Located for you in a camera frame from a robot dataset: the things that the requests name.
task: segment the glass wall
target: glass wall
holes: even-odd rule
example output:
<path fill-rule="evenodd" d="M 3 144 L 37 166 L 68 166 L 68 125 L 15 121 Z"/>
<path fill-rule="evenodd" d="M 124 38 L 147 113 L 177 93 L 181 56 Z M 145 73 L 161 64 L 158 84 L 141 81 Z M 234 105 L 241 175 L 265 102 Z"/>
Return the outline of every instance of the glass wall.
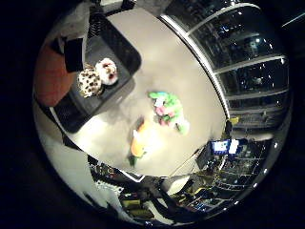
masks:
<path fill-rule="evenodd" d="M 190 37 L 210 57 L 213 69 L 282 50 L 272 27 L 261 11 L 253 7 L 222 13 Z"/>
<path fill-rule="evenodd" d="M 226 96 L 284 90 L 288 87 L 288 61 L 268 61 L 221 73 L 217 77 Z"/>
<path fill-rule="evenodd" d="M 263 97 L 229 100 L 230 110 L 250 110 L 269 107 L 283 107 L 288 99 L 288 93 L 275 94 Z"/>
<path fill-rule="evenodd" d="M 166 8 L 165 14 L 170 16 L 185 31 L 191 30 L 205 18 L 217 11 L 244 0 L 173 0 Z"/>

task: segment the fisheye view circle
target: fisheye view circle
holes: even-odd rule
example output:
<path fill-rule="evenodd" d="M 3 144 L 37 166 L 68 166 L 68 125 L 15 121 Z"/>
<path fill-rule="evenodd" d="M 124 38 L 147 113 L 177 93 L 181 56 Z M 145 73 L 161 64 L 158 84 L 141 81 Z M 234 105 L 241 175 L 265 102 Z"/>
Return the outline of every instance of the fisheye view circle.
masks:
<path fill-rule="evenodd" d="M 255 1 L 83 1 L 54 21 L 32 85 L 58 175 L 105 214 L 179 226 L 238 205 L 292 116 L 289 60 Z"/>

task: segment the white plush toy with black spots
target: white plush toy with black spots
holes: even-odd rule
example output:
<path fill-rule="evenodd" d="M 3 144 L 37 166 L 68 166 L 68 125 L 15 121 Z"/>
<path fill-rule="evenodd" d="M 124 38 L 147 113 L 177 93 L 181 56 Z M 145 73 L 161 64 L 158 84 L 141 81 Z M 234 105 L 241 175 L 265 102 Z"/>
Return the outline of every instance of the white plush toy with black spots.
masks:
<path fill-rule="evenodd" d="M 83 97 L 99 95 L 103 92 L 102 80 L 94 68 L 87 68 L 80 72 L 77 79 Z"/>

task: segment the monitor screen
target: monitor screen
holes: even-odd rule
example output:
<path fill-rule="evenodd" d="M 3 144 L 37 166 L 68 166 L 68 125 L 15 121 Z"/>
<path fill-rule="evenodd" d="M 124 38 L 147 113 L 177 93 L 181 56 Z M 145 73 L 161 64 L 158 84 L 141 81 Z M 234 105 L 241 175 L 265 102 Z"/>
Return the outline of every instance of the monitor screen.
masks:
<path fill-rule="evenodd" d="M 230 145 L 230 148 L 229 148 L 229 155 L 234 155 L 234 154 L 236 154 L 238 144 L 239 144 L 239 141 L 238 141 L 238 140 L 232 139 L 231 145 Z"/>
<path fill-rule="evenodd" d="M 235 139 L 226 139 L 220 141 L 211 141 L 212 151 L 215 155 L 234 155 L 237 153 L 239 141 Z"/>
<path fill-rule="evenodd" d="M 221 140 L 221 141 L 212 141 L 212 150 L 216 155 L 226 155 L 229 151 L 231 141 Z"/>

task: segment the plush toy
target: plush toy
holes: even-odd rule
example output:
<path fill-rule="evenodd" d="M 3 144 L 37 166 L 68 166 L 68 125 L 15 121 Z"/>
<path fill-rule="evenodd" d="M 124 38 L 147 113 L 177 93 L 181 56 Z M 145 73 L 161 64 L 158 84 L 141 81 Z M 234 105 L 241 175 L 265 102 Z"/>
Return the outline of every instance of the plush toy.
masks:
<path fill-rule="evenodd" d="M 133 156 L 140 158 L 148 152 L 148 129 L 149 123 L 148 121 L 144 120 L 137 130 L 133 130 L 133 140 L 131 147 Z"/>
<path fill-rule="evenodd" d="M 80 72 L 77 83 L 83 97 L 91 97 L 103 92 L 102 80 L 94 68 L 86 68 Z"/>
<path fill-rule="evenodd" d="M 160 124 L 178 128 L 182 135 L 190 130 L 190 123 L 184 118 L 182 104 L 174 94 L 165 92 L 149 93 L 149 97 L 155 99 L 155 112 L 160 116 Z"/>
<path fill-rule="evenodd" d="M 96 63 L 95 67 L 89 64 L 77 77 L 78 88 L 83 97 L 102 94 L 103 85 L 112 85 L 117 81 L 117 70 L 114 62 L 104 58 Z"/>
<path fill-rule="evenodd" d="M 114 62 L 104 58 L 96 63 L 95 69 L 101 77 L 103 84 L 112 85 L 117 81 L 117 70 Z"/>

